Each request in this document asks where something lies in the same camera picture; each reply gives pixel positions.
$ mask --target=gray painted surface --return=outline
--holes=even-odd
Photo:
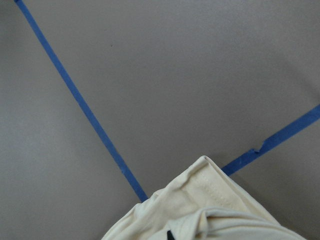
[[[150,196],[320,102],[320,2],[25,0]],[[0,238],[98,240],[138,198],[13,1],[0,1]],[[320,122],[232,178],[318,239]]]

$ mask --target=clothing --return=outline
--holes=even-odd
[[[207,156],[135,205],[102,240],[303,240]]]

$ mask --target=concrete floor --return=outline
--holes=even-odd
[[[320,102],[320,2],[25,0],[150,196]],[[98,240],[139,200],[14,1],[0,0],[0,239]],[[320,121],[232,178],[319,239]]]

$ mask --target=blue painter's tape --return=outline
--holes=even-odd
[[[222,168],[222,171],[224,171],[224,173],[228,176],[234,174],[236,171],[242,169],[244,166],[248,165],[252,161],[261,157],[263,154],[269,152],[279,144],[286,141],[293,135],[313,124],[318,119],[320,119],[320,105],[316,106],[305,115],[299,117],[294,122],[290,123],[280,131],[268,137],[263,142],[262,147],[259,150],[250,149],[248,152],[242,154],[241,156],[224,166]]]
[[[107,150],[109,151],[109,153],[113,157],[114,161],[119,166],[121,172],[126,177],[127,181],[130,183],[130,185],[133,188],[133,190],[135,191],[136,195],[139,197],[141,202],[147,200],[148,197],[145,194],[144,190],[142,189],[142,187],[140,186],[139,182],[137,181],[137,179],[135,178],[133,173],[130,171],[130,169],[128,168],[127,164],[125,163],[125,161],[123,160],[121,155],[116,150],[114,144],[111,142],[111,140],[108,137],[108,135],[106,134],[105,130],[102,128],[101,124],[98,122],[98,120],[95,117],[94,113],[91,111],[91,109],[89,108],[88,104],[86,103],[86,101],[82,97],[81,93],[79,92],[79,90],[77,89],[76,85],[74,84],[74,82],[70,78],[70,76],[67,73],[66,69],[64,68],[64,66],[62,65],[62,63],[58,59],[57,55],[55,54],[55,52],[53,51],[53,49],[49,45],[47,39],[45,38],[45,36],[41,32],[41,30],[38,27],[38,25],[37,25],[36,21],[34,20],[33,16],[29,12],[27,6],[24,4],[24,2],[22,0],[14,0],[14,1],[17,4],[17,6],[20,8],[20,10],[22,11],[22,13],[25,16],[25,18],[27,19],[27,21],[29,22],[32,30],[34,31],[34,33],[36,35],[36,37],[38,38],[38,40],[42,44],[44,50],[48,54],[49,58],[51,59],[52,63],[54,64],[55,68],[57,69],[57,71],[61,75],[61,77],[64,80],[64,82],[67,85],[67,87],[69,88],[69,90],[72,93],[74,99],[79,104],[79,106],[82,109],[83,113],[86,115],[86,117],[88,118],[89,122],[93,126],[94,130],[99,135],[99,137],[100,137],[101,141],[103,142],[104,146],[107,148]]]

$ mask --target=white cloth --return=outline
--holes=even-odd
[[[207,156],[135,205],[102,240],[303,240]]]

